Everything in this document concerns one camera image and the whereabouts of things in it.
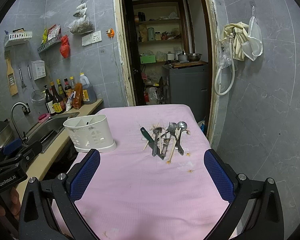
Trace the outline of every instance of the faucet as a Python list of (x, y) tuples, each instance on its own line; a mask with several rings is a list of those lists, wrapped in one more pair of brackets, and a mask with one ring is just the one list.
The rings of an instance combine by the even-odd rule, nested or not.
[(15, 103), (15, 104), (12, 106), (11, 112), (10, 112), (10, 119), (11, 119), (11, 121), (12, 121), (12, 123), (13, 123), (14, 128), (15, 128), (16, 131), (17, 131), (18, 136), (20, 137), (20, 139), (21, 139), (22, 141), (27, 141), (28, 138), (26, 137), (25, 132), (23, 132), (23, 137), (21, 137), (21, 134), (20, 134), (20, 132), (19, 132), (19, 130), (18, 130), (18, 128), (17, 128), (16, 122), (15, 122), (14, 119), (13, 119), (13, 110), (15, 109), (16, 106), (22, 106), (22, 111), (23, 111), (23, 113), (24, 113), (25, 115), (27, 115), (27, 114), (30, 113), (30, 108), (29, 108), (29, 106), (26, 105), (24, 102), (17, 102), (17, 103)]

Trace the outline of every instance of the white hose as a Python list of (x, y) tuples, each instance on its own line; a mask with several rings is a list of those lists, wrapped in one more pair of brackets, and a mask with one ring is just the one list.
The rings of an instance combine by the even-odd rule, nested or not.
[(230, 89), (232, 88), (232, 85), (233, 85), (233, 82), (234, 82), (234, 62), (233, 62), (233, 55), (232, 55), (232, 36), (230, 36), (229, 38), (229, 53), (230, 53), (230, 58), (231, 58), (231, 71), (232, 71), (232, 76), (231, 76), (231, 83), (230, 83), (230, 86), (228, 87), (228, 89), (226, 91), (224, 91), (223, 93), (219, 93), (218, 91), (218, 78), (219, 78), (219, 75), (220, 75), (220, 72), (222, 70), (222, 68), (220, 67), (218, 69), (218, 72), (217, 72), (217, 75), (216, 75), (216, 79), (214, 80), (214, 91), (216, 92), (216, 94), (218, 96), (224, 96), (226, 93), (228, 93), (230, 91)]

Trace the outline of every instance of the orange plug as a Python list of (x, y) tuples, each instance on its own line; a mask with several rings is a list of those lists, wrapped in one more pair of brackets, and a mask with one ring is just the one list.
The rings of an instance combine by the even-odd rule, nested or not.
[(107, 30), (106, 33), (108, 34), (109, 38), (114, 37), (114, 30), (113, 29)]

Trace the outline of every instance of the red plastic bag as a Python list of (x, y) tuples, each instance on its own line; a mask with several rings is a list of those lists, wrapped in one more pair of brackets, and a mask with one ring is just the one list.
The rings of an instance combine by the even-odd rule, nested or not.
[(67, 35), (61, 37), (60, 53), (64, 58), (67, 58), (69, 56), (70, 45), (69, 45), (69, 39)]

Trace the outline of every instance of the hand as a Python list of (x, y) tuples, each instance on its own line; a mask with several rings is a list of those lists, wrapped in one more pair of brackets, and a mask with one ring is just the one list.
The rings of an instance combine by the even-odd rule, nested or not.
[[(14, 218), (16, 220), (19, 220), (19, 215), (20, 215), (20, 209), (21, 209), (21, 204), (19, 200), (19, 193), (17, 190), (12, 187), (10, 191), (10, 197), (12, 201), (12, 205), (10, 207), (11, 213), (14, 215)], [(4, 208), (0, 206), (0, 217), (4, 216), (6, 214)]]

